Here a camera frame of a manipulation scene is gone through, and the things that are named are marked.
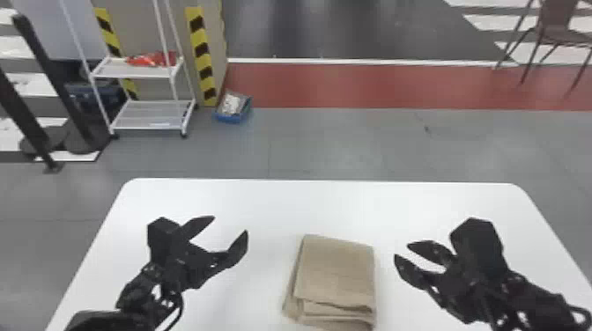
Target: folded towel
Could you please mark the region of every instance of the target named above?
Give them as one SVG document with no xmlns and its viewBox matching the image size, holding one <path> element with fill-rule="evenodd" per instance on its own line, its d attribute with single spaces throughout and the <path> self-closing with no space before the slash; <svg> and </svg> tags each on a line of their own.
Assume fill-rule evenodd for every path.
<svg viewBox="0 0 592 331">
<path fill-rule="evenodd" d="M 374 250 L 306 235 L 300 245 L 284 313 L 329 331 L 369 331 L 375 323 Z"/>
</svg>

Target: white shelf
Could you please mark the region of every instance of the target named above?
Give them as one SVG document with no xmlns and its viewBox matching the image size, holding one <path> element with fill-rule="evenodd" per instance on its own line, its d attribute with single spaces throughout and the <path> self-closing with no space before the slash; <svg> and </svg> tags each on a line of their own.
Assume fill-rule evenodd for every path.
<svg viewBox="0 0 592 331">
<path fill-rule="evenodd" d="M 195 100 L 130 99 L 111 123 L 111 129 L 185 129 L 195 104 Z"/>
<path fill-rule="evenodd" d="M 175 66 L 171 67 L 171 77 L 177 76 L 183 65 L 183 57 L 177 58 Z M 140 67 L 129 65 L 125 58 L 108 56 L 92 71 L 95 78 L 169 78 L 167 67 Z"/>
</svg>

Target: robotic claw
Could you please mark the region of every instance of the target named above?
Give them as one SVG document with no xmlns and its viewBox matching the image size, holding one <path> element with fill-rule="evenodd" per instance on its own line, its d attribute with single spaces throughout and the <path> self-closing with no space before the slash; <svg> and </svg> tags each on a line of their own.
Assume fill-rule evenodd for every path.
<svg viewBox="0 0 592 331">
<path fill-rule="evenodd" d="M 423 270 L 399 255 L 395 255 L 395 266 L 405 282 L 426 291 L 458 320 L 483 321 L 494 331 L 590 328 L 590 312 L 568 305 L 560 294 L 529 283 L 509 269 L 491 222 L 470 218 L 450 233 L 450 241 L 457 255 L 430 240 L 407 246 L 443 266 L 442 274 Z M 574 315 L 580 315 L 579 321 Z"/>
<path fill-rule="evenodd" d="M 248 249 L 244 231 L 227 251 L 208 252 L 189 241 L 214 217 L 193 218 L 185 225 L 161 217 L 148 225 L 150 261 L 125 285 L 114 312 L 78 312 L 66 331 L 153 331 L 175 310 L 169 331 L 183 314 L 182 293 L 199 289 L 227 268 L 232 268 Z M 159 287 L 159 297 L 153 291 Z"/>
</svg>

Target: chair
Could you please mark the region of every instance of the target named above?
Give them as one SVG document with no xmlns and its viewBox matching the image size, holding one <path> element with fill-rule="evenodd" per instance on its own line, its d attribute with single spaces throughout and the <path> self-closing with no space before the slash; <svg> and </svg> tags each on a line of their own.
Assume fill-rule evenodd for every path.
<svg viewBox="0 0 592 331">
<path fill-rule="evenodd" d="M 503 60 L 509 58 L 512 53 L 518 48 L 518 46 L 524 41 L 524 39 L 530 34 L 536 34 L 536 45 L 532 50 L 530 59 L 524 72 L 522 74 L 521 84 L 526 80 L 526 76 L 530 72 L 532 63 L 537 55 L 538 48 L 541 44 L 552 45 L 551 49 L 545 54 L 540 63 L 543 63 L 549 55 L 551 55 L 559 46 L 575 47 L 575 48 L 590 48 L 586 60 L 580 67 L 578 76 L 575 78 L 572 84 L 574 88 L 581 79 L 582 74 L 588 67 L 590 58 L 592 57 L 592 37 L 585 33 L 579 33 L 569 28 L 569 24 L 574 16 L 575 8 L 579 0 L 538 0 L 541 4 L 540 14 L 536 26 L 531 27 L 520 36 L 512 50 L 505 55 Z M 530 9 L 532 1 L 529 1 L 526 11 Z M 520 25 L 523 21 L 523 17 L 520 19 L 518 24 Z"/>
</svg>

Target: red floor stripe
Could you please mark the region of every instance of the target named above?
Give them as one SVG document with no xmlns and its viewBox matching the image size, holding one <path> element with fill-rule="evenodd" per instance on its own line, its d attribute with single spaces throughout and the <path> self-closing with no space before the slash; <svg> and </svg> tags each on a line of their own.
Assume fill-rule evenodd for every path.
<svg viewBox="0 0 592 331">
<path fill-rule="evenodd" d="M 255 107 L 591 110 L 592 73 L 578 68 L 361 66 L 230 63 L 226 87 Z"/>
</svg>

